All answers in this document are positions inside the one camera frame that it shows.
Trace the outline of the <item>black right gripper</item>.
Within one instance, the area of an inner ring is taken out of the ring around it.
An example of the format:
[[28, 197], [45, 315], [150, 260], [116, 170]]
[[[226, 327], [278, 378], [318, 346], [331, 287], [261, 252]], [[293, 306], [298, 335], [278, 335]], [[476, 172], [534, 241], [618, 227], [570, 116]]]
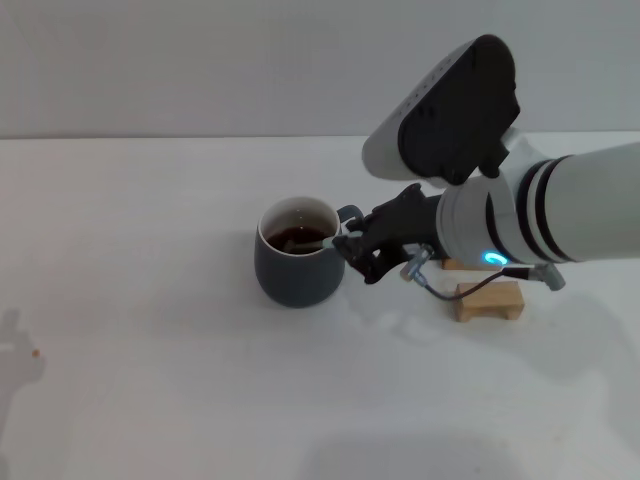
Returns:
[[444, 253], [436, 227], [440, 199], [426, 197], [420, 184], [411, 184], [370, 214], [349, 221], [349, 231], [362, 236], [337, 236], [332, 245], [366, 284], [375, 284], [406, 262], [405, 245], [426, 244], [436, 254]]

